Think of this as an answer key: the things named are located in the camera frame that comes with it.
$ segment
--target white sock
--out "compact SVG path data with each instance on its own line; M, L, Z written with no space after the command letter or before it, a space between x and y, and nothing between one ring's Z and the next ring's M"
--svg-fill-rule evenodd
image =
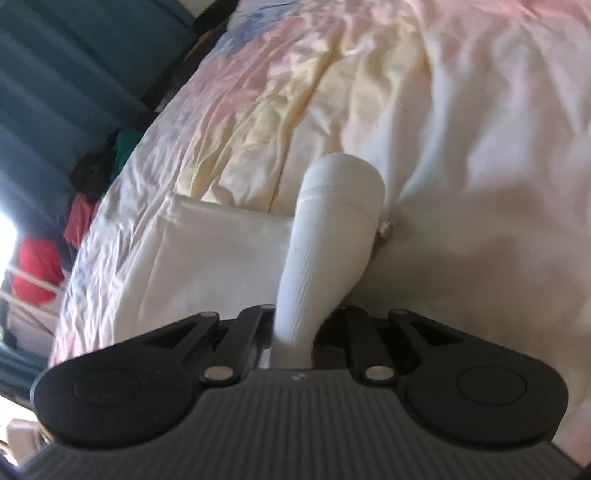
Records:
M384 194L377 170L351 155L327 155L306 172L277 295L272 367L311 367L318 329L367 266Z

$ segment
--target red clothing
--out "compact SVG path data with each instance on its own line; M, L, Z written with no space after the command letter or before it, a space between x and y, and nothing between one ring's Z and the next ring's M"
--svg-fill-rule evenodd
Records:
M60 254L53 240L25 237L18 246L18 266L35 277L58 286L64 281ZM52 301L56 294L21 277L12 282L13 293L29 303L39 305Z
M76 193L70 209L70 217L64 231L64 239L76 250L80 249L82 240L88 233L90 224L94 220L99 203L88 203L86 197Z

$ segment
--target green cloth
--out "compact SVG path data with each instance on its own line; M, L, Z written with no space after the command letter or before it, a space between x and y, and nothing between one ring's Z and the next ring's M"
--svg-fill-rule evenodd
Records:
M123 167L127 163L127 159L134 151L135 146L142 139L144 134L133 128L124 128L119 135L117 135L117 141L115 142L115 163L113 164L113 173L111 174L111 181L117 178L117 175L121 173Z

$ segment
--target ribbed gray surface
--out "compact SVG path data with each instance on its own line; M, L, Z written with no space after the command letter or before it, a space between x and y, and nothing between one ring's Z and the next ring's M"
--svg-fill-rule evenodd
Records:
M504 453L450 445L418 427L398 397L347 371L254 371L209 390L185 421L113 452L53 444L24 469L38 480L567 480L552 445Z

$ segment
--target bed sheet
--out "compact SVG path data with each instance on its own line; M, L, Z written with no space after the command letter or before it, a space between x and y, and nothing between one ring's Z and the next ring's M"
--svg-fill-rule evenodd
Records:
M171 191L289 216L310 163L343 151L381 172L394 224L352 301L550 363L570 391L557 440L588 459L589 71L586 1L243 2L103 200L52 363L125 339L130 265Z

